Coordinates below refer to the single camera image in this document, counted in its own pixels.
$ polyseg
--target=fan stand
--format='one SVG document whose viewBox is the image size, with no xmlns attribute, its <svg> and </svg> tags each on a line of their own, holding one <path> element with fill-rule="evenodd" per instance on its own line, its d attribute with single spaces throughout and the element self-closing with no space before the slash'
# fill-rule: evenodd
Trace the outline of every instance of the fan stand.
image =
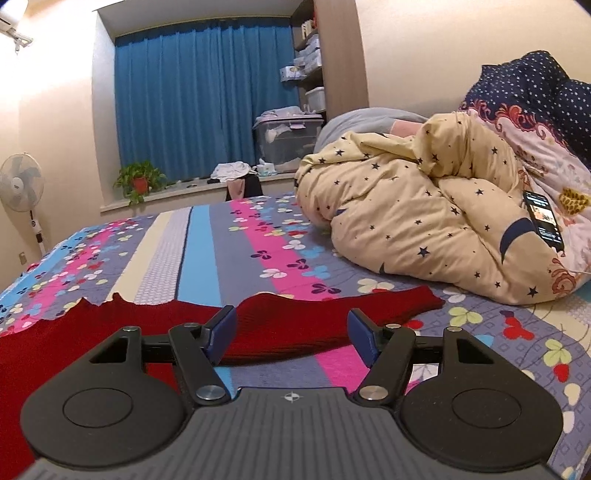
<svg viewBox="0 0 591 480">
<path fill-rule="evenodd" d="M 39 245 L 39 249 L 41 249 L 41 257 L 45 257 L 47 254 L 47 250 L 45 250 L 45 245 L 43 244 L 43 235 L 41 234 L 41 225 L 39 225 L 39 220 L 35 218 L 33 215 L 33 211 L 29 210 L 29 214 L 31 215 L 31 227 L 33 232 L 35 233 L 35 237 L 37 238 L 37 243 Z"/>
</svg>

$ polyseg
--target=plastic storage bin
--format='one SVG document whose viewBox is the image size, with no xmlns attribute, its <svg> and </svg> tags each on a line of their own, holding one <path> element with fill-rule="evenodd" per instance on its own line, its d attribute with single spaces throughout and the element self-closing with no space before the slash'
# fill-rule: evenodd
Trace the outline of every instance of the plastic storage bin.
<svg viewBox="0 0 591 480">
<path fill-rule="evenodd" d="M 279 165 L 311 154 L 323 122 L 320 115 L 260 122 L 255 130 L 262 159 Z"/>
<path fill-rule="evenodd" d="M 316 87 L 314 90 L 306 92 L 306 99 L 310 110 L 324 112 L 326 110 L 326 98 L 324 97 L 324 87 Z"/>
</svg>

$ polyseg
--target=storage box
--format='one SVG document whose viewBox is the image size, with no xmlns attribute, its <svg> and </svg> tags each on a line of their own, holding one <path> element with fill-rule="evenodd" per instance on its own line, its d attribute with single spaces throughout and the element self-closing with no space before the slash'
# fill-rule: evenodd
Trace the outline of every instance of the storage box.
<svg viewBox="0 0 591 480">
<path fill-rule="evenodd" d="M 287 82 L 289 80 L 298 80 L 304 76 L 303 71 L 299 67 L 293 65 L 289 67 L 283 67 L 282 69 L 280 69 L 279 75 L 281 76 L 282 82 Z"/>
<path fill-rule="evenodd" d="M 261 158 L 278 165 L 311 154 L 323 122 L 320 115 L 260 122 L 255 129 Z"/>
<path fill-rule="evenodd" d="M 306 57 L 306 65 L 304 66 L 304 75 L 309 75 L 311 72 L 316 70 L 318 67 L 322 67 L 322 57 L 320 56 L 320 50 L 314 50 L 310 55 Z"/>
<path fill-rule="evenodd" d="M 324 87 L 316 87 L 314 90 L 306 92 L 306 99 L 311 111 L 326 111 L 326 98 L 324 97 Z"/>
<path fill-rule="evenodd" d="M 304 48 L 304 50 L 302 50 L 304 57 L 307 57 L 308 55 L 310 55 L 314 50 L 318 50 L 320 48 L 320 39 L 318 38 L 318 35 L 312 35 L 309 39 L 308 39 L 308 43 L 306 45 L 306 48 Z"/>
</svg>

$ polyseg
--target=circular pad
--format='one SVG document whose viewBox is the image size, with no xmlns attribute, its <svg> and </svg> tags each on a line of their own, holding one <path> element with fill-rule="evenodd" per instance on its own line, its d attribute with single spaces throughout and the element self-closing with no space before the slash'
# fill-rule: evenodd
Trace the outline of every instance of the circular pad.
<svg viewBox="0 0 591 480">
<path fill-rule="evenodd" d="M 521 414 L 516 399 L 490 388 L 476 388 L 458 394 L 452 401 L 452 409 L 460 420 L 481 429 L 506 427 Z"/>
<path fill-rule="evenodd" d="M 80 427 L 98 429 L 119 423 L 133 406 L 131 397 L 121 390 L 91 388 L 70 397 L 64 405 L 64 415 Z"/>
</svg>

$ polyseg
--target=potted plant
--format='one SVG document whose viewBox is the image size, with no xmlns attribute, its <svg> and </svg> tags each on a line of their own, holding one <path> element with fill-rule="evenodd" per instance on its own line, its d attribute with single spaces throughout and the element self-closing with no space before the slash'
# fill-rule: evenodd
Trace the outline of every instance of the potted plant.
<svg viewBox="0 0 591 480">
<path fill-rule="evenodd" d="M 144 202 L 144 195 L 161 189 L 166 184 L 165 179 L 166 175 L 155 168 L 150 160 L 146 160 L 122 167 L 113 186 L 122 187 L 129 204 L 137 205 Z"/>
</svg>

